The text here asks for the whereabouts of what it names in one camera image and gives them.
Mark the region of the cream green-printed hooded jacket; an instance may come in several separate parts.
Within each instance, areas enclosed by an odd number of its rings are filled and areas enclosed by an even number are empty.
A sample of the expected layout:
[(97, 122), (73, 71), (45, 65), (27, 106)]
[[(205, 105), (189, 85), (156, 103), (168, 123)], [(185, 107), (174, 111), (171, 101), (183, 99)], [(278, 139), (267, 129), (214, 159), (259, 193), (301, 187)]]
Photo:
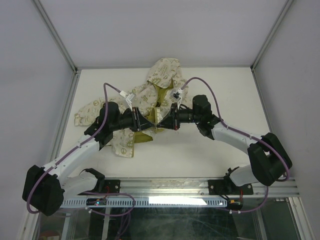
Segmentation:
[[(176, 58), (162, 58), (152, 66), (147, 74), (146, 83), (135, 86), (129, 92), (134, 94), (132, 105), (138, 107), (141, 114), (153, 123), (159, 123), (174, 103), (172, 94), (182, 87), (186, 79), (182, 76), (180, 61)], [(105, 97), (99, 97), (74, 114), (75, 126), (90, 126), (98, 117), (105, 103)], [(134, 144), (146, 143), (154, 139), (161, 129), (151, 128), (142, 132), (130, 129), (118, 130), (108, 143), (113, 152), (121, 157), (134, 156)]]

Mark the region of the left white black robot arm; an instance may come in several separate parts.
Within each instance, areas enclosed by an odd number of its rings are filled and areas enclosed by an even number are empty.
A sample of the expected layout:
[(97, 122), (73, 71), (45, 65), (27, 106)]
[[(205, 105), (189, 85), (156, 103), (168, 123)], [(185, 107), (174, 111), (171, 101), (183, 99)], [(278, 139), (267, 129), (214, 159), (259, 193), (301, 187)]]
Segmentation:
[(27, 210), (32, 214), (41, 212), (51, 216), (69, 198), (89, 191), (96, 195), (104, 192), (105, 176), (93, 168), (85, 169), (76, 177), (69, 176), (106, 146), (113, 139), (114, 132), (125, 129), (141, 132), (154, 126), (137, 107), (121, 113), (117, 103), (105, 103), (98, 117), (67, 153), (42, 167), (33, 165), (29, 168), (22, 193)]

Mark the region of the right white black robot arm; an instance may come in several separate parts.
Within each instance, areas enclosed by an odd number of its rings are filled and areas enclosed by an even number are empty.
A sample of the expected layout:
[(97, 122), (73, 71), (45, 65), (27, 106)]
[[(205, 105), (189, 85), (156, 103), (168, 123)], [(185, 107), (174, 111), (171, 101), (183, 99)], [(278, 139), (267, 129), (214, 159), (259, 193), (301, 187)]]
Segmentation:
[(265, 135), (251, 135), (240, 130), (232, 130), (212, 113), (211, 104), (205, 95), (192, 99), (192, 108), (178, 108), (173, 103), (168, 114), (156, 124), (160, 129), (178, 130), (181, 124), (194, 123), (199, 132), (211, 140), (228, 144), (247, 154), (249, 164), (229, 168), (221, 183), (213, 186), (219, 194), (234, 194), (241, 187), (252, 183), (271, 186), (280, 181), (293, 166), (292, 161), (278, 137), (269, 132)]

